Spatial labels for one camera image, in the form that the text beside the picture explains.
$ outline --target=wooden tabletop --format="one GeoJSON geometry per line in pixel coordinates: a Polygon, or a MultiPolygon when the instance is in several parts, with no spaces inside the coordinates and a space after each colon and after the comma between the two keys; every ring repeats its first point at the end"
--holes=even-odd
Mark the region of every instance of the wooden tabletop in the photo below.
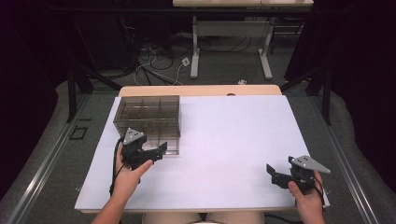
{"type": "Polygon", "coordinates": [[[210,95],[282,95],[277,85],[207,85],[207,86],[128,86],[119,96],[210,96],[210,95]]]}
{"type": "Polygon", "coordinates": [[[300,7],[313,0],[174,0],[174,7],[300,7]]]}

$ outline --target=gray floor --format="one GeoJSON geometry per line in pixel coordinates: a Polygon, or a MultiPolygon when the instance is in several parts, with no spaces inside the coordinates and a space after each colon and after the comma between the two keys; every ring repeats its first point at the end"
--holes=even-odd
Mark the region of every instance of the gray floor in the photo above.
{"type": "MultiPolygon", "coordinates": [[[[191,41],[187,37],[175,38],[173,64],[165,70],[155,70],[170,78],[177,78],[177,69],[185,57],[191,59],[191,41]]],[[[276,84],[284,83],[283,74],[286,71],[297,38],[295,36],[277,36],[275,52],[269,56],[269,64],[274,75],[268,81],[263,77],[257,48],[261,46],[260,39],[253,39],[249,47],[241,52],[210,52],[210,49],[227,50],[233,48],[243,38],[222,37],[205,38],[200,41],[201,58],[199,76],[190,78],[190,67],[181,67],[179,81],[183,85],[212,85],[237,84],[244,79],[247,84],[276,84]]],[[[236,48],[244,49],[249,38],[236,48]]],[[[157,61],[152,63],[156,67],[167,67],[171,64],[169,57],[158,55],[157,61]]],[[[148,85],[143,72],[135,78],[141,85],[148,85]]],[[[136,85],[134,76],[115,79],[121,85],[136,85]]],[[[163,82],[150,77],[153,85],[163,85],[163,82]]],[[[92,155],[104,128],[107,115],[114,96],[118,93],[109,87],[93,80],[95,91],[92,95],[80,95],[82,108],[78,117],[71,124],[67,119],[67,86],[66,83],[57,89],[59,100],[46,131],[43,133],[35,151],[0,202],[0,223],[87,223],[93,215],[82,214],[74,210],[78,191],[91,164],[92,155]],[[83,139],[76,139],[80,133],[68,133],[64,142],[60,141],[63,134],[76,127],[84,128],[87,132],[83,139]],[[48,177],[42,179],[43,188],[35,194],[30,202],[22,203],[21,199],[29,198],[32,193],[28,186],[37,178],[37,172],[42,171],[43,162],[48,160],[56,147],[60,147],[60,154],[54,159],[53,166],[46,172],[48,177]]],[[[313,158],[322,162],[332,170],[331,175],[323,175],[325,186],[331,191],[328,195],[331,207],[325,212],[327,223],[395,223],[396,210],[395,194],[389,190],[378,177],[370,163],[361,155],[354,143],[354,131],[350,116],[340,97],[332,94],[331,120],[332,126],[327,126],[319,114],[318,97],[307,97],[304,88],[307,83],[284,92],[288,96],[290,106],[301,129],[303,138],[313,158]]],[[[280,217],[298,220],[295,211],[273,213],[280,217]]],[[[140,223],[139,214],[126,214],[123,223],[140,223]]],[[[267,223],[284,223],[268,217],[267,223]]]]}

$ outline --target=desk leg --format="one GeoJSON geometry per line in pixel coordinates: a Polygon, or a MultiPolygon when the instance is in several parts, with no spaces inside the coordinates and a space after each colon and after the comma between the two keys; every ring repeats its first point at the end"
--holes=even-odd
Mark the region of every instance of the desk leg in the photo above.
{"type": "Polygon", "coordinates": [[[197,35],[197,18],[192,17],[192,62],[191,62],[191,78],[198,78],[198,35],[197,35]]]}
{"type": "Polygon", "coordinates": [[[268,21],[264,32],[265,39],[263,43],[263,48],[259,49],[260,60],[262,61],[262,71],[264,72],[265,79],[267,80],[271,80],[273,78],[270,69],[270,64],[268,63],[268,59],[267,59],[267,52],[270,46],[270,41],[272,38],[274,26],[275,26],[275,17],[270,18],[270,20],[268,21]]]}

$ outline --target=electrical outlet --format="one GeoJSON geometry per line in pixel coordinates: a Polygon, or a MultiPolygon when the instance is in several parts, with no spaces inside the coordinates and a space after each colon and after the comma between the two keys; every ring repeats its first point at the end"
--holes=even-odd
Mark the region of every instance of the electrical outlet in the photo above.
{"type": "Polygon", "coordinates": [[[247,84],[247,81],[246,81],[246,80],[244,80],[244,79],[239,79],[238,85],[246,85],[246,84],[247,84]]]}
{"type": "Polygon", "coordinates": [[[190,64],[190,60],[188,58],[184,58],[183,60],[181,60],[181,62],[183,63],[184,66],[187,66],[190,64]]]}

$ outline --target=black curtain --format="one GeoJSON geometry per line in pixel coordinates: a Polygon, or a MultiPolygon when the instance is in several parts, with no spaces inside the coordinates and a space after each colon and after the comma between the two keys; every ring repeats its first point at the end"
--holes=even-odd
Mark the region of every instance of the black curtain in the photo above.
{"type": "Polygon", "coordinates": [[[55,87],[66,80],[44,24],[28,4],[3,1],[0,6],[0,199],[50,121],[57,103],[55,87]]]}
{"type": "MultiPolygon", "coordinates": [[[[285,78],[294,80],[318,66],[332,71],[332,91],[346,101],[359,149],[396,192],[396,5],[316,0],[314,9],[349,12],[308,21],[285,78]]],[[[312,76],[309,94],[321,88],[320,72],[312,76]]]]}

